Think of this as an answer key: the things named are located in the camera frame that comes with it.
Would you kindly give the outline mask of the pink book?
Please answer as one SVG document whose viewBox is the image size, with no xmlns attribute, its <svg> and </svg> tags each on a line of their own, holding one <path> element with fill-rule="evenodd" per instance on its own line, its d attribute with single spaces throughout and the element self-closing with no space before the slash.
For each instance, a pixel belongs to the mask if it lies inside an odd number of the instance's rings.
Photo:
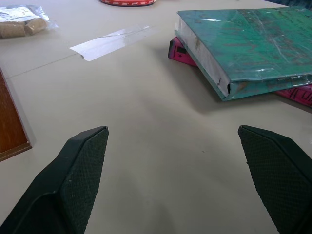
<svg viewBox="0 0 312 234">
<path fill-rule="evenodd" d="M 185 63 L 190 66 L 197 67 L 187 50 L 184 48 L 180 40 L 175 37 L 170 41 L 168 58 Z M 312 84 L 299 86 L 285 90 L 275 91 L 275 94 L 295 101 L 312 109 Z"/>
</svg>

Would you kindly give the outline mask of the green hardcover book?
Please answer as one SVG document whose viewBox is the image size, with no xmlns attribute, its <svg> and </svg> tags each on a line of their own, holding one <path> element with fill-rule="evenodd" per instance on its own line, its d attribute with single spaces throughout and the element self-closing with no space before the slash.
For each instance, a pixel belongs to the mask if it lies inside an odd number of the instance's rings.
<svg viewBox="0 0 312 234">
<path fill-rule="evenodd" d="M 223 101 L 312 84 L 312 11 L 186 10 L 175 35 Z"/>
</svg>

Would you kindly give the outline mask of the clear plastic bag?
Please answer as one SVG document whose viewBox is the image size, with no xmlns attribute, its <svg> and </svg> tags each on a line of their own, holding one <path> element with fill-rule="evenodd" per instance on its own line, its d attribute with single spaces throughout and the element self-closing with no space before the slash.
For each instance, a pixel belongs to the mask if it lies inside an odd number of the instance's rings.
<svg viewBox="0 0 312 234">
<path fill-rule="evenodd" d="M 53 30 L 58 26 L 51 22 L 41 6 L 36 5 L 13 5 L 0 6 L 0 22 L 25 22 L 27 24 L 34 18 L 43 18 L 47 22 L 47 27 L 42 31 Z"/>
</svg>

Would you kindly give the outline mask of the cork stopper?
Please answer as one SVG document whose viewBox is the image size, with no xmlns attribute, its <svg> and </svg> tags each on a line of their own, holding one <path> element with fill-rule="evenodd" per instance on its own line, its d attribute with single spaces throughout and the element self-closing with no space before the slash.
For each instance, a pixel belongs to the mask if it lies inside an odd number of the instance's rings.
<svg viewBox="0 0 312 234">
<path fill-rule="evenodd" d="M 24 27 L 27 35 L 34 35 L 47 27 L 47 22 L 43 18 L 34 18 Z"/>
<path fill-rule="evenodd" d="M 25 37 L 26 32 L 24 29 L 25 22 L 0 22 L 0 38 L 16 38 Z"/>
</svg>

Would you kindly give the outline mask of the clear adhesive tape strip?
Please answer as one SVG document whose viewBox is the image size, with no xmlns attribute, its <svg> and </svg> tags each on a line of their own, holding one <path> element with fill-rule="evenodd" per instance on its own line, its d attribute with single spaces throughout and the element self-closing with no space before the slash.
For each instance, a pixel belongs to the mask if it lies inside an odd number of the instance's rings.
<svg viewBox="0 0 312 234">
<path fill-rule="evenodd" d="M 93 61 L 106 54 L 134 44 L 156 33 L 154 27 L 134 25 L 93 40 L 70 47 L 80 54 L 84 60 Z"/>
</svg>

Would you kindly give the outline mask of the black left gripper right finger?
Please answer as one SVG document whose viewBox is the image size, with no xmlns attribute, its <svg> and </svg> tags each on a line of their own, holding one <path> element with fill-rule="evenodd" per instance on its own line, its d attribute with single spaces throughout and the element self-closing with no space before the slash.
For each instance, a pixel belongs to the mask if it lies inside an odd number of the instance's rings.
<svg viewBox="0 0 312 234">
<path fill-rule="evenodd" d="M 255 189 L 279 234 L 312 234 L 312 158 L 292 139 L 242 125 Z"/>
</svg>

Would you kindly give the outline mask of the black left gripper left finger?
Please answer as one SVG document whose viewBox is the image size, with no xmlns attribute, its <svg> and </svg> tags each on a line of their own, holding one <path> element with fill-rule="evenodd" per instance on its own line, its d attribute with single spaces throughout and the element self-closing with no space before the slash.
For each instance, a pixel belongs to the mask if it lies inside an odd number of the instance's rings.
<svg viewBox="0 0 312 234">
<path fill-rule="evenodd" d="M 109 130 L 79 133 L 32 181 L 0 234 L 84 234 L 98 193 Z"/>
</svg>

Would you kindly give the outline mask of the red tape roll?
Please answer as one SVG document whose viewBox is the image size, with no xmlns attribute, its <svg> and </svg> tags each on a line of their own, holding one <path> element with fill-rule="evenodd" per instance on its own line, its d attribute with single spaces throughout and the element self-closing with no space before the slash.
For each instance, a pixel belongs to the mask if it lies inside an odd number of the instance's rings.
<svg viewBox="0 0 312 234">
<path fill-rule="evenodd" d="M 141 7 L 153 5 L 157 0 L 99 0 L 100 2 L 120 7 Z"/>
</svg>

